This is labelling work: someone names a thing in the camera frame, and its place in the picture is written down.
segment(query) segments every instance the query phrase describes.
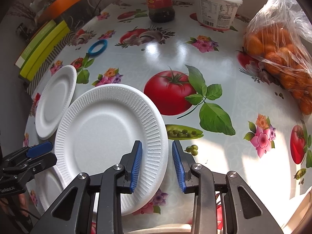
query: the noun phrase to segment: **plastic bag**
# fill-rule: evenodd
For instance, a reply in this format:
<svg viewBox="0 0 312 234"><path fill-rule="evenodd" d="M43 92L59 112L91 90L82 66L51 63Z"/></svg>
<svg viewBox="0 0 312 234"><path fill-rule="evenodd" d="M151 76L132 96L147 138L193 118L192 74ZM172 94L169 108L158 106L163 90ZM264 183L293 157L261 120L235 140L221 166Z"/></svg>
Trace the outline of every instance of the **plastic bag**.
<svg viewBox="0 0 312 234"><path fill-rule="evenodd" d="M244 48L271 76L298 101L303 114L312 113L311 56L299 34L309 36L311 29L301 16L295 0L268 0L250 21L244 36Z"/></svg>

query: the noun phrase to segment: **plate rim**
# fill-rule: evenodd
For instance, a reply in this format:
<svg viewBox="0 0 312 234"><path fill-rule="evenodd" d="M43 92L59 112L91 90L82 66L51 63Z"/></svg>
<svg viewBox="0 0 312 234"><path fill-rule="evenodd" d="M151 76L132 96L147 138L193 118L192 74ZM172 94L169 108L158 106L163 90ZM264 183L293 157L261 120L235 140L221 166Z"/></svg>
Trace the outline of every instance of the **plate rim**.
<svg viewBox="0 0 312 234"><path fill-rule="evenodd" d="M156 120L157 124L158 124L160 143L161 143L161 154L162 154L162 162L160 164L161 166L159 168L159 173L157 173L157 175L156 175L158 182L154 182L154 184L156 184L156 185L154 185L154 187L151 186L151 187L153 187L153 189L149 190L151 195L148 196L149 197L148 200L146 198L143 201L143 203L142 202L138 203L138 201L140 201L138 199L138 201L136 201L135 205L133 205L132 207L128 207L129 209L124 210L125 212L122 212L122 215L127 215L127 214L131 214L131 213L135 212L136 210L140 209L141 207L143 207L154 196L154 194L157 192L159 186L161 185L161 183L163 181L163 178L165 176L166 169L167 169L167 164L168 164L169 145L168 145L168 136L167 136L166 126L165 126L163 117L161 116L159 110L157 109L155 104L152 102L152 100L149 97L147 97L143 92L141 92L140 90L138 90L132 86L125 85L125 84L106 84L106 85L94 87L94 88L90 89L89 91L86 91L85 93L83 93L81 96L79 96L71 104L71 106L66 110L65 114L62 117L62 120L60 121L58 130L57 130L57 134L55 137L55 143L54 143L55 155L58 158L57 166L60 170L60 174L61 174L61 176L65 182L65 185L70 184L70 182L75 177L71 177L70 173L67 170L65 159L63 157L63 155L64 155L63 154L63 152L64 152L63 151L63 149L64 149L64 142L63 141L65 140L65 135L67 133L67 130L65 128L63 128L63 123L67 123L67 125L70 123L69 120L64 121L65 119L68 119L67 115L69 115L69 116L77 115L77 114L74 115L73 113L71 113L72 112L71 109L75 109L75 111L77 111L77 113L79 113L83 109L83 108L79 108L79 110L77 110L77 107L75 107L76 103L79 103L79 101L81 101L81 99L83 97L85 97L86 95L89 95L93 91L100 90L101 88L119 88L122 90L128 90L130 92L135 93L136 95L138 95L141 98L141 100L145 101L146 105L148 105L148 107L150 108L150 110L153 113L154 120Z"/></svg>
<svg viewBox="0 0 312 234"><path fill-rule="evenodd" d="M64 182L64 180L63 180L63 178L62 178L62 176L60 174L60 171L59 171L59 169L57 168L56 165L52 166L51 168L48 168L44 172L40 172L40 173L37 173L35 175L35 185L36 185L36 188L37 188L37 193L38 193L39 200L41 202L41 205L42 205L44 211L46 211L49 208L49 206L47 205L47 203L45 201L45 198L43 196L43 190L41 189L40 181L41 181L43 175L45 175L47 171L53 172L55 177L60 181L60 185L61 185L63 190L66 188L65 182Z"/></svg>
<svg viewBox="0 0 312 234"><path fill-rule="evenodd" d="M47 130L49 130L49 133L43 133L42 127L41 127L41 122L39 122L39 121L41 120L40 115L42 112L42 106L43 106L44 98L46 97L46 93L47 93L48 89L51 87L52 83L54 83L62 73L65 73L66 70L67 70L66 74L69 75L73 79L72 83L70 84L70 88L69 88L70 92L67 96L66 103L63 106L62 112L55 119L55 120L57 120L56 125L52 129L47 129ZM60 121L61 121L63 115L65 114L66 110L70 106L71 100L74 96L74 92L75 92L75 88L76 88L76 82L77 82L77 71L74 68L74 66L72 66L72 65L67 65L67 66L64 66L63 68L59 69L50 78L50 80L47 82L46 86L44 87L44 89L41 93L41 97L39 99L39 102L37 105L37 110L36 110L36 115L35 115L36 132L37 132L38 136L40 137L40 139L46 140L46 139L50 138L54 134L54 132L57 130L57 128L60 124Z"/></svg>

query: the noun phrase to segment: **orange flower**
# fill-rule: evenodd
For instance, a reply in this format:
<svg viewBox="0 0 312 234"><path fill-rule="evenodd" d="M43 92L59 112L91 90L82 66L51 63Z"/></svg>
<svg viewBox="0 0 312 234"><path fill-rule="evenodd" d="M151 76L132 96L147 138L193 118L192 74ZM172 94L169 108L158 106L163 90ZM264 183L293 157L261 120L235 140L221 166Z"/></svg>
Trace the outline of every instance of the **orange flower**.
<svg viewBox="0 0 312 234"><path fill-rule="evenodd" d="M58 60L58 61L56 61L56 62L54 63L54 65L58 67L58 66L62 65L62 61Z"/></svg>
<svg viewBox="0 0 312 234"><path fill-rule="evenodd" d="M116 68L109 68L108 71L105 72L104 76L112 77L116 75Z"/></svg>
<svg viewBox="0 0 312 234"><path fill-rule="evenodd" d="M259 113L258 119L256 120L255 124L262 129L266 129L269 127L268 123L266 122L266 116Z"/></svg>
<svg viewBox="0 0 312 234"><path fill-rule="evenodd" d="M206 36L202 36L202 35L199 35L197 39L202 40L202 41L209 41L209 39Z"/></svg>

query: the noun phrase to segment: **silver bolt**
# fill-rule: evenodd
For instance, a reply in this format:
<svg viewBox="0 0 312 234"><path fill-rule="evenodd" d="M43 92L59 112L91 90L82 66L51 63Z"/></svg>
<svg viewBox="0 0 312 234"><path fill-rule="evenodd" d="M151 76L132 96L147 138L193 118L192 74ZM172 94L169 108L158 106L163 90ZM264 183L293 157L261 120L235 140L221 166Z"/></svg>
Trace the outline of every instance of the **silver bolt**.
<svg viewBox="0 0 312 234"><path fill-rule="evenodd" d="M237 172L235 172L235 171L229 171L229 176L231 177L231 178L237 178Z"/></svg>
<svg viewBox="0 0 312 234"><path fill-rule="evenodd" d="M193 168L195 170L200 170L200 169L202 169L202 165L200 163L195 163L195 164L193 164Z"/></svg>
<svg viewBox="0 0 312 234"><path fill-rule="evenodd" d="M79 173L78 179L85 179L87 177L87 173Z"/></svg>
<svg viewBox="0 0 312 234"><path fill-rule="evenodd" d="M116 170L116 171L119 171L119 170L122 169L122 167L123 167L123 165L118 163L118 164L115 164L115 165L113 166L113 169Z"/></svg>

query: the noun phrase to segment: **blue bracelet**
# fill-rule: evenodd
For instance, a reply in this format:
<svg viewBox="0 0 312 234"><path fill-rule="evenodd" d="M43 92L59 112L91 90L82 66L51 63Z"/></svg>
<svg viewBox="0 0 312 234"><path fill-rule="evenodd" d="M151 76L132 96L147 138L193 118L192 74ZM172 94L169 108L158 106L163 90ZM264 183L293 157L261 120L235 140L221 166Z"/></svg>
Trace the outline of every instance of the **blue bracelet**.
<svg viewBox="0 0 312 234"><path fill-rule="evenodd" d="M100 45L100 44L103 45L102 48L101 48L99 51L93 53L93 52L92 52L93 49L94 49L96 46ZM97 55L101 54L102 52L104 52L106 48L107 48L107 40L99 40L99 41L95 42L95 43L89 48L88 54L89 54L90 57L94 57L94 56L97 56Z"/></svg>

